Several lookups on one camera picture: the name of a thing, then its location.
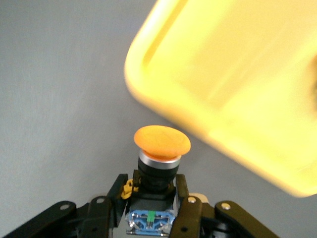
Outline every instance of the yellow plastic bin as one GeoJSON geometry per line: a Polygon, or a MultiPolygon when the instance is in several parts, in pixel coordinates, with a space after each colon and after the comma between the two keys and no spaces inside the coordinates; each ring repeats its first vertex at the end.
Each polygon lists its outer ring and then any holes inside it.
{"type": "Polygon", "coordinates": [[[317,193],[317,1],[159,0],[125,75],[158,114],[294,196],[317,193]]]}

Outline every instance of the green indicator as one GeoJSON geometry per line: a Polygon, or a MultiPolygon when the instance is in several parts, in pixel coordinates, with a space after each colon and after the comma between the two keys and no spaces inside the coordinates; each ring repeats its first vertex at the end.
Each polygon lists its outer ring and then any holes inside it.
{"type": "Polygon", "coordinates": [[[155,219],[155,211],[149,211],[147,222],[154,222],[154,219],[155,219]]]}

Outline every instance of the blue terminal block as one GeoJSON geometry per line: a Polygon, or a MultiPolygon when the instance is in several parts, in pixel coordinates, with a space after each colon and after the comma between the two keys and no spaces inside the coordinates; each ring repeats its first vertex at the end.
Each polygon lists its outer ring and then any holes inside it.
{"type": "Polygon", "coordinates": [[[130,227],[127,234],[167,237],[175,215],[173,210],[133,210],[127,213],[125,219],[130,227]]]}

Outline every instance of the bolt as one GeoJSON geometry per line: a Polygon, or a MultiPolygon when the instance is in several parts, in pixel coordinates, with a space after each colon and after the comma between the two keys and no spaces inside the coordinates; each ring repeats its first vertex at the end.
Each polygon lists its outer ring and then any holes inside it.
{"type": "Polygon", "coordinates": [[[69,204],[61,205],[60,210],[66,210],[69,208],[69,204]]]}
{"type": "Polygon", "coordinates": [[[195,203],[196,202],[196,199],[194,197],[188,197],[188,202],[189,203],[195,203]]]}
{"type": "Polygon", "coordinates": [[[226,203],[226,202],[223,202],[223,203],[221,204],[221,207],[222,207],[224,210],[230,210],[230,208],[231,208],[231,206],[230,206],[228,203],[226,203]]]}

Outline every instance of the orange button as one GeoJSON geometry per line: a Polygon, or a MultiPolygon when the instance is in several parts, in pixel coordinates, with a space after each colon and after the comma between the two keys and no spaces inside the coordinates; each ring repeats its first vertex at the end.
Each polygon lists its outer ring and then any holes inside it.
{"type": "Polygon", "coordinates": [[[162,125],[148,125],[134,134],[134,142],[149,157],[171,160],[190,150],[189,138],[179,130],[162,125]]]}

